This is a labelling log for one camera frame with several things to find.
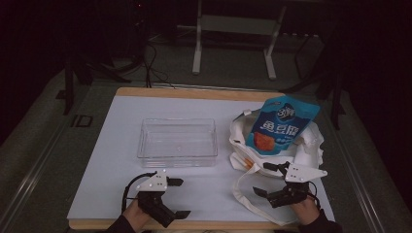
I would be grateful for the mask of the white table sheet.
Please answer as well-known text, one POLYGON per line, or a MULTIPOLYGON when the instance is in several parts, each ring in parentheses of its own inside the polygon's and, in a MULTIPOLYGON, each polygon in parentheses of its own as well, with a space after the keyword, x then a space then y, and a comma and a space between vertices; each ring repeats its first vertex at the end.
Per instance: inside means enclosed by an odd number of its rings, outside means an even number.
POLYGON ((265 220, 235 200, 231 188, 240 173, 229 162, 229 123, 241 111, 254 110, 261 100, 223 100, 117 95, 109 109, 86 171, 68 213, 74 229, 103 229, 120 214, 120 199, 132 178, 146 168, 138 161, 142 121, 149 117, 207 117, 217 125, 218 155, 212 167, 168 168, 166 173, 181 178, 163 201, 172 210, 189 210, 189 217, 172 226, 201 227, 265 220))

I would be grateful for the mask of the clear plastic container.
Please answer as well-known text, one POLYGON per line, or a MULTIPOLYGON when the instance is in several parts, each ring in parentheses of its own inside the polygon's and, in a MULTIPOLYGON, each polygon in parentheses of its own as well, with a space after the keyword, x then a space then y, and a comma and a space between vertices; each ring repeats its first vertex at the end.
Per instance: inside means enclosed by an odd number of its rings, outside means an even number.
POLYGON ((147 168, 212 167, 218 156, 211 118, 145 118, 137 158, 147 168))

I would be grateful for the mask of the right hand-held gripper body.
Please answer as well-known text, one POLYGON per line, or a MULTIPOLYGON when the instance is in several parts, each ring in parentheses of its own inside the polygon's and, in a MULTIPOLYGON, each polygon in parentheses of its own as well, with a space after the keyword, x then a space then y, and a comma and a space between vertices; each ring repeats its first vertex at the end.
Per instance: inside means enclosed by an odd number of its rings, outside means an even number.
POLYGON ((269 193, 267 200, 273 208, 299 203, 309 195, 309 183, 327 175, 327 171, 290 163, 288 173, 283 175, 286 186, 269 193))

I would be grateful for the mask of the black stand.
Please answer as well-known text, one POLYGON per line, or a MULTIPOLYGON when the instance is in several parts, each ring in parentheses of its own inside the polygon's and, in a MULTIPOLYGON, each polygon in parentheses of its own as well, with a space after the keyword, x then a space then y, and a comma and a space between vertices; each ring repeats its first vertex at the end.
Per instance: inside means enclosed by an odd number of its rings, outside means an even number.
MULTIPOLYGON (((342 92, 342 77, 337 73, 335 68, 326 68, 321 63, 322 55, 325 52, 327 39, 318 34, 307 34, 304 38, 304 42, 301 44, 294 56, 295 66, 298 66, 298 54, 303 50, 305 45, 311 38, 317 38, 320 40, 324 47, 321 49, 318 58, 314 64, 308 69, 308 71, 303 75, 302 81, 298 84, 295 84, 291 87, 281 89, 283 93, 295 93, 300 89, 312 84, 319 83, 315 91, 315 95, 320 100, 326 100, 329 95, 332 95, 332 104, 331 104, 331 113, 330 120, 332 125, 336 130, 340 129, 339 126, 339 116, 345 114, 345 111, 342 109, 340 104, 341 92, 342 92)), ((299 68, 296 68, 298 75, 301 75, 299 68)))
POLYGON ((80 53, 69 54, 64 63, 64 88, 59 90, 56 98, 63 100, 65 108, 63 114, 67 116, 74 105, 74 77, 77 77, 81 84, 90 85, 93 77, 90 69, 97 70, 111 80, 119 83, 129 83, 129 80, 121 78, 114 71, 104 67, 101 63, 93 60, 89 56, 80 53))

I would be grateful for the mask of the person's right hand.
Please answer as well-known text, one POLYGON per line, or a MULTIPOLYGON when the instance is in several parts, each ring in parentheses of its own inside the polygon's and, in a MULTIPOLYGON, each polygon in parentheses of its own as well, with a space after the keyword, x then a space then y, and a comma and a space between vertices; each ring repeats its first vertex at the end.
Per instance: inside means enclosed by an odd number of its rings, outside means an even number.
POLYGON ((320 215, 315 199, 310 196, 299 203, 291 204, 291 208, 303 225, 314 222, 320 215))

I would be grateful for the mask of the white tote bag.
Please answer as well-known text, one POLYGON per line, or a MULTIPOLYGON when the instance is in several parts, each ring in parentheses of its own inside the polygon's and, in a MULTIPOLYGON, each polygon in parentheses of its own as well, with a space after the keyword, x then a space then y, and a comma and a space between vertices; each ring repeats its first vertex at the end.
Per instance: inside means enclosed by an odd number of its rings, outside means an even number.
POLYGON ((231 165, 236 170, 241 170, 243 175, 232 187, 235 199, 246 209, 278 225, 287 225, 297 222, 297 217, 292 214, 287 206, 274 208, 275 212, 270 214, 256 206, 241 191, 241 182, 247 178, 256 179, 258 177, 273 178, 275 181, 284 181, 280 172, 274 172, 263 168, 264 162, 273 164, 283 164, 286 161, 310 168, 320 169, 323 163, 323 150, 321 144, 324 137, 320 133, 315 122, 310 122, 303 132, 290 144, 287 150, 281 151, 277 155, 261 155, 256 150, 246 145, 246 139, 251 132, 254 121, 258 118, 259 111, 247 110, 238 116, 230 124, 229 142, 232 145, 233 153, 229 156, 231 165))

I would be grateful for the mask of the blue snack bag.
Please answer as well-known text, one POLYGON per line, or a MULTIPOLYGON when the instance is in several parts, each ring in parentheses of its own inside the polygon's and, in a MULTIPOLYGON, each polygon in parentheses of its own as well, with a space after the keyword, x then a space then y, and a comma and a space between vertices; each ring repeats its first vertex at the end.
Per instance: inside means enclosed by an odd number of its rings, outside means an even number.
POLYGON ((277 155, 288 149, 319 110, 318 105, 286 95, 267 99, 247 137, 246 145, 261 155, 277 155))

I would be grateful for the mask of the person's left hand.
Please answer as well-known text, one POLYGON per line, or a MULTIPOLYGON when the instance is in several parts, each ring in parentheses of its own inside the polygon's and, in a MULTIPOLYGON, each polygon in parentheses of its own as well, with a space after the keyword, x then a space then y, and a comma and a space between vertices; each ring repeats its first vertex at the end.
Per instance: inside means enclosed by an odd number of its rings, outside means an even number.
POLYGON ((137 199, 133 200, 122 215, 131 225, 135 233, 138 233, 152 219, 140 207, 137 199))

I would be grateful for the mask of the white metal stand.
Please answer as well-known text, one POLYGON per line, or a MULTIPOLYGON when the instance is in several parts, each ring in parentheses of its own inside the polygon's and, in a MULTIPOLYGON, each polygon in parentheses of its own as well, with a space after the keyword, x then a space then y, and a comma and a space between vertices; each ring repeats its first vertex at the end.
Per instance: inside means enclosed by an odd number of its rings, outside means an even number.
POLYGON ((272 59, 272 52, 280 35, 280 29, 283 23, 284 16, 287 11, 287 6, 282 5, 275 19, 262 19, 250 17, 227 17, 216 15, 204 15, 202 13, 202 4, 205 0, 196 1, 196 24, 193 27, 195 30, 195 48, 192 61, 191 72, 194 75, 199 75, 201 70, 202 58, 202 32, 226 32, 251 35, 269 36, 271 41, 264 48, 263 58, 268 75, 268 79, 274 81, 277 79, 275 65, 272 59))

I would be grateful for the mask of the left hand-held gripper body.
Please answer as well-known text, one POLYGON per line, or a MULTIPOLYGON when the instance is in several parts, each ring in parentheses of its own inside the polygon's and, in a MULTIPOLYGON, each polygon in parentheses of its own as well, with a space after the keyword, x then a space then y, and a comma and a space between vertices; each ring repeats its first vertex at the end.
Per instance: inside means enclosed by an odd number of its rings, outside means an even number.
POLYGON ((163 227, 167 227, 175 214, 162 202, 162 195, 168 189, 166 171, 155 172, 147 180, 137 185, 139 207, 163 227))

